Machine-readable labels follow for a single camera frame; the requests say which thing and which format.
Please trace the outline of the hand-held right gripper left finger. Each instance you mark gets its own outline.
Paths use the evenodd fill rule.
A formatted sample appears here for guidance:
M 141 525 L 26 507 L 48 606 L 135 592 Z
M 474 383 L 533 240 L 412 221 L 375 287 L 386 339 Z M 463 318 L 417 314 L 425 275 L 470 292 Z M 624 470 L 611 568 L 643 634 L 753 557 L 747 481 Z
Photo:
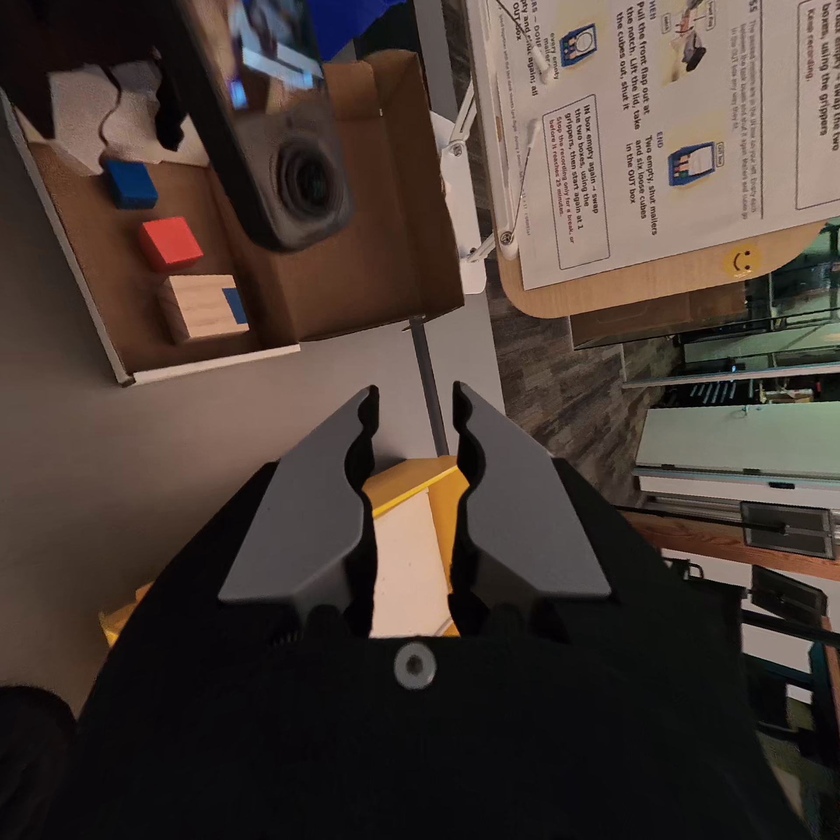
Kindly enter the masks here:
M 218 600 L 274 603 L 294 611 L 347 610 L 375 572 L 371 474 L 380 394 L 369 385 L 323 420 L 277 462 Z

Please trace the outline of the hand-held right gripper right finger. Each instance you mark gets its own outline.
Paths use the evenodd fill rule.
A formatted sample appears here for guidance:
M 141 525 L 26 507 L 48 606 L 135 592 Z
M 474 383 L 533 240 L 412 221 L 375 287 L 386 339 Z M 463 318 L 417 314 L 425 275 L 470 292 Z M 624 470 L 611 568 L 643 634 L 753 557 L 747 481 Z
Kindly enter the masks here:
M 531 611 L 552 599 L 603 602 L 612 595 L 553 459 L 462 381 L 453 385 L 458 501 L 452 596 L 487 610 Z

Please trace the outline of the small blue cube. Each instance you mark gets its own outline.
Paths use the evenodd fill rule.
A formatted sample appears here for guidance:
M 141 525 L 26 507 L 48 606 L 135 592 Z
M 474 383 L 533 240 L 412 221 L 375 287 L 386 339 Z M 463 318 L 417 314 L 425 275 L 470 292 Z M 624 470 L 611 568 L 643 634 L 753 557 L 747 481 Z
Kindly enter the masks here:
M 102 174 L 116 208 L 132 211 L 156 207 L 159 194 L 144 163 L 106 159 Z

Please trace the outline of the white cardboard box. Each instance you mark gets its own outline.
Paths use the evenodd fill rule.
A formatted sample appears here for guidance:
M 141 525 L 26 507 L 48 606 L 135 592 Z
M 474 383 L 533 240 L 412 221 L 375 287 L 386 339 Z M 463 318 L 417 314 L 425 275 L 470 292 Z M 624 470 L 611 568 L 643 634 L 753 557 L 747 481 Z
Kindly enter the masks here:
M 325 66 L 349 177 L 353 215 L 336 235 L 296 254 L 258 247 L 210 168 L 146 164 L 153 209 L 116 208 L 102 175 L 73 172 L 29 137 L 2 94 L 4 117 L 116 381 L 160 382 L 279 357 L 325 340 L 464 304 L 458 247 L 418 56 L 388 49 Z M 204 257 L 173 275 L 233 275 L 249 332 L 176 345 L 156 291 L 165 278 L 141 251 L 138 230 L 184 217 Z
M 443 635 L 448 586 L 427 490 L 374 520 L 377 575 L 372 638 Z

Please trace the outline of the small red cube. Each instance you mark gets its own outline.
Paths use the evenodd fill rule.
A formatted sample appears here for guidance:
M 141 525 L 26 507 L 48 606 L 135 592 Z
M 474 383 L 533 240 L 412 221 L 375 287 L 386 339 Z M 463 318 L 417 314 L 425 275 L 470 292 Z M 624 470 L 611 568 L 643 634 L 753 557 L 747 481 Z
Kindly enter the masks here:
M 142 223 L 138 230 L 141 251 L 153 271 L 171 274 L 189 268 L 204 257 L 184 217 L 166 217 Z

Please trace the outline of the blue plastic bin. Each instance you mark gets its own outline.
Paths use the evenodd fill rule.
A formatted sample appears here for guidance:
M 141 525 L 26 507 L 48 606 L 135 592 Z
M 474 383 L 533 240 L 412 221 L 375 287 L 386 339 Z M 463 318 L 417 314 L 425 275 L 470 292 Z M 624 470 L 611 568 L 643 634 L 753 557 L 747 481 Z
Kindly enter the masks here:
M 308 1 L 322 61 L 331 61 L 343 47 L 404 1 Z

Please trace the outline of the wooden cube with blue tape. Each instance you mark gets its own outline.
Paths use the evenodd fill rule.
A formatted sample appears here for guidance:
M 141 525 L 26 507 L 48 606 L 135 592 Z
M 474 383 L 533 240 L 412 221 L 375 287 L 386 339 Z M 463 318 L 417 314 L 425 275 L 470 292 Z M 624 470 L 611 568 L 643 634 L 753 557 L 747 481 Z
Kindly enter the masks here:
M 250 330 L 233 275 L 168 276 L 156 298 L 176 345 L 231 338 Z

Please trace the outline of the brown cardboard box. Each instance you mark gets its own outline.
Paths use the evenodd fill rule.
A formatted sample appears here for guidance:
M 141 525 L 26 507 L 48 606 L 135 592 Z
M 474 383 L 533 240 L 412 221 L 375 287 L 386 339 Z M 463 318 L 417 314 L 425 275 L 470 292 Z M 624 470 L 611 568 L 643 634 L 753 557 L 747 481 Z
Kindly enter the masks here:
M 742 322 L 749 283 L 694 290 L 570 316 L 572 345 L 589 350 Z

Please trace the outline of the yellow plastic bin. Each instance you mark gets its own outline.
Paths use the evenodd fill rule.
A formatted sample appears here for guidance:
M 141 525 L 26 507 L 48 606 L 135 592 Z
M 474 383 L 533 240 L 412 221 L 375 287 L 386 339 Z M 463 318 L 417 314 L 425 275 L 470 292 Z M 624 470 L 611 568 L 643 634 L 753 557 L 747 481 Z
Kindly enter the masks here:
M 138 620 L 140 629 L 145 629 L 145 621 L 152 617 L 161 620 L 161 625 L 154 632 L 160 637 L 169 634 L 178 642 L 197 630 L 201 617 L 208 615 L 217 601 L 216 590 L 227 573 L 230 558 L 224 557 L 224 550 L 232 549 L 236 554 L 243 530 L 253 517 L 249 503 L 255 500 L 255 493 L 265 483 L 267 471 L 261 469 L 254 480 L 234 495 L 234 501 L 225 505 L 168 564 L 156 581 L 139 588 L 129 604 L 99 615 L 108 648 L 115 646 L 133 619 Z M 373 476 L 364 484 L 364 492 L 372 507 L 373 527 L 374 520 L 383 513 L 427 490 L 448 595 L 457 506 L 466 488 L 466 478 L 457 468 L 454 456 L 408 459 Z M 459 635 L 450 609 L 449 614 L 451 626 L 443 635 L 431 637 Z

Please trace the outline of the white sheet stand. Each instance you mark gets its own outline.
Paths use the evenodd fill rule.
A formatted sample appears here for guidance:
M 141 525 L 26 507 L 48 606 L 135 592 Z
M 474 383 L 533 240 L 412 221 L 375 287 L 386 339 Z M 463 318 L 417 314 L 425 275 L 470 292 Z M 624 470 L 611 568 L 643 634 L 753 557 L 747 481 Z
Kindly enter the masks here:
M 476 296 L 486 290 L 485 264 L 494 250 L 498 250 L 504 259 L 514 259 L 518 256 L 518 241 L 512 229 L 504 229 L 485 238 L 480 235 L 478 208 L 467 149 L 476 117 L 477 101 L 473 78 L 469 79 L 455 121 L 430 112 L 444 199 L 458 247 L 461 286 L 467 296 Z

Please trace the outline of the brown wooden table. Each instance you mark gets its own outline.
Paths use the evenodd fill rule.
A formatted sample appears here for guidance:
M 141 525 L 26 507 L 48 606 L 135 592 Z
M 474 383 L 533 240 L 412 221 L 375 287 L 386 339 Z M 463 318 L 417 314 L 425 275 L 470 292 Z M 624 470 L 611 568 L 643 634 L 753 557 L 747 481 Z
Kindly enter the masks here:
M 787 574 L 803 574 L 824 581 L 839 582 L 838 553 L 835 553 L 834 559 L 827 560 L 763 549 L 747 544 L 742 529 L 730 524 L 661 518 L 649 512 L 636 510 L 620 512 L 649 544 L 659 550 L 761 566 Z

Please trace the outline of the white partition panel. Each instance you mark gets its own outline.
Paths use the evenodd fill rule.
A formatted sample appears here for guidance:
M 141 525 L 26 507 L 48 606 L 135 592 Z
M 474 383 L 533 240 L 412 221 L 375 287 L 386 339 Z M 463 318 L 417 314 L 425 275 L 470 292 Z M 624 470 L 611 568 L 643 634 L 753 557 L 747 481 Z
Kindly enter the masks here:
M 642 491 L 839 509 L 838 402 L 650 409 Z

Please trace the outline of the wooden clipboard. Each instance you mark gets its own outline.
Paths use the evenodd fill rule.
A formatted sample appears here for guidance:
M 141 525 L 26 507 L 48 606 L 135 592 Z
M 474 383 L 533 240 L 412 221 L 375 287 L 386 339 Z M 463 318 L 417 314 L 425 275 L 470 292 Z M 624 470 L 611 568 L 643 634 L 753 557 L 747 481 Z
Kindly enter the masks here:
M 721 258 L 733 244 L 755 242 L 763 252 L 762 274 L 756 277 L 769 274 L 795 259 L 824 225 L 805 224 L 531 290 L 523 285 L 519 257 L 499 255 L 497 265 L 502 288 L 518 310 L 538 319 L 559 319 L 732 284 L 738 280 L 723 275 Z

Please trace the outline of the yellow smiley sticker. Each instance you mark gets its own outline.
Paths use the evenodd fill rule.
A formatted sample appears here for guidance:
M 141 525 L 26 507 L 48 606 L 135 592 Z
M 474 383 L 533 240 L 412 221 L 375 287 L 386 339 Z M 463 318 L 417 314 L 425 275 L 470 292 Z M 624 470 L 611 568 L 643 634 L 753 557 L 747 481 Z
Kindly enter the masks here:
M 731 280 L 746 280 L 762 274 L 763 252 L 755 242 L 733 244 L 721 258 L 721 271 Z

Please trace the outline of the printed instruction sheet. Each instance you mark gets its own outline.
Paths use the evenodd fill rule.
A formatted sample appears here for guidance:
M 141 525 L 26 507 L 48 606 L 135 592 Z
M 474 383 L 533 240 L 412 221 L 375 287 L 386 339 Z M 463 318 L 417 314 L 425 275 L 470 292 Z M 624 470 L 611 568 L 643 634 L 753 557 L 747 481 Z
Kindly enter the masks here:
M 465 2 L 527 291 L 838 217 L 838 1 Z

